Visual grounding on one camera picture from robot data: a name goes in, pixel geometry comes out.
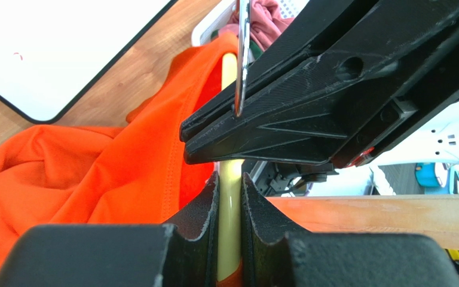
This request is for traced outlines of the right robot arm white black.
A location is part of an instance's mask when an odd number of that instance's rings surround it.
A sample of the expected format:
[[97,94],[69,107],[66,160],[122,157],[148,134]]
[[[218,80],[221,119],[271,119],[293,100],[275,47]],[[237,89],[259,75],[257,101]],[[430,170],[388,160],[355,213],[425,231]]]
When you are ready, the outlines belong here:
[[459,1],[309,1],[180,127],[189,164],[459,163]]

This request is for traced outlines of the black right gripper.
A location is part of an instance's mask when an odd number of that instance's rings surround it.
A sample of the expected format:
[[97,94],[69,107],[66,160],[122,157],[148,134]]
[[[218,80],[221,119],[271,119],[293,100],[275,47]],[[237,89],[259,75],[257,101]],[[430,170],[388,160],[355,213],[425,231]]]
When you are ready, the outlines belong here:
[[185,142],[189,164],[366,164],[459,102],[459,1],[376,1],[310,57]]

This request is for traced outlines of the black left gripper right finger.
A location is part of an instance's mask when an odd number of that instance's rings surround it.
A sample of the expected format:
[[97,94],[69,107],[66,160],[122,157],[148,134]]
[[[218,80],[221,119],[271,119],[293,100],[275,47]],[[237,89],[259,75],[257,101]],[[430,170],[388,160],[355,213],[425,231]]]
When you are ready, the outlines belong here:
[[432,239],[404,233],[313,233],[242,177],[244,286],[459,286]]

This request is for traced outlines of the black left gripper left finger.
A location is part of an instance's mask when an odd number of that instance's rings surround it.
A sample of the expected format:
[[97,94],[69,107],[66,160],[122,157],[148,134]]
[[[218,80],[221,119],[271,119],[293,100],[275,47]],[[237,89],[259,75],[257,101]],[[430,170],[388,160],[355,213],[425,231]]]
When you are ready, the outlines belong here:
[[161,224],[39,225],[18,239],[0,286],[215,286],[219,176]]

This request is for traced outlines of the dusty pink t-shirt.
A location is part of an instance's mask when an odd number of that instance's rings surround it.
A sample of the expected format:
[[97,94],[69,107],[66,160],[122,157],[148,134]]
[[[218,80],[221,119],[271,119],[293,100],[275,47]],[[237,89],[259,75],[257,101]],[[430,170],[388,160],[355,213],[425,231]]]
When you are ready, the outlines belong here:
[[294,17],[281,18],[277,1],[251,1],[250,40],[254,40],[265,51],[288,28],[294,19]]

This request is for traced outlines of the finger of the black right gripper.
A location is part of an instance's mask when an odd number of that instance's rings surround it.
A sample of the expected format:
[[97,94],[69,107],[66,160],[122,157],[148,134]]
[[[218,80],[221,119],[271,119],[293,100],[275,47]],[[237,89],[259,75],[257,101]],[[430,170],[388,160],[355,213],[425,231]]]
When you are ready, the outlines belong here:
[[[309,1],[289,27],[248,69],[242,120],[253,114],[251,98],[310,57],[323,54],[359,22],[376,1]],[[196,110],[180,125],[180,140],[195,135],[232,111],[235,84]]]

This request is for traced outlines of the green t-shirt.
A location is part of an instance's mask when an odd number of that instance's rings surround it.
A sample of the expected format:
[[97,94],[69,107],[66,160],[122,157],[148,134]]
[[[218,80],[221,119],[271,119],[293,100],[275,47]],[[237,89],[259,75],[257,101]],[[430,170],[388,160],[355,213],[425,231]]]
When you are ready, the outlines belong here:
[[[235,32],[233,30],[228,30],[228,29],[217,29],[213,31],[210,35],[210,40],[213,41],[216,38],[219,38],[221,35],[225,35],[230,33],[231,35],[236,36],[237,38],[239,37],[238,32]],[[260,56],[262,56],[264,51],[260,48],[260,46],[254,41],[250,40],[249,42],[249,63],[253,63],[255,60],[257,60]]]

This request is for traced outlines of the orange t-shirt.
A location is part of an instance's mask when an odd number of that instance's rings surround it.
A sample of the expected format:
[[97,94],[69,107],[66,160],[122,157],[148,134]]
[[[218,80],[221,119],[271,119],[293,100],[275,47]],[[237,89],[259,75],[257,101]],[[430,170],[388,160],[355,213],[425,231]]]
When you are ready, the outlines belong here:
[[38,125],[0,146],[0,268],[39,224],[159,224],[195,198],[215,169],[188,165],[180,124],[221,90],[226,33],[172,61],[160,90],[125,127]]

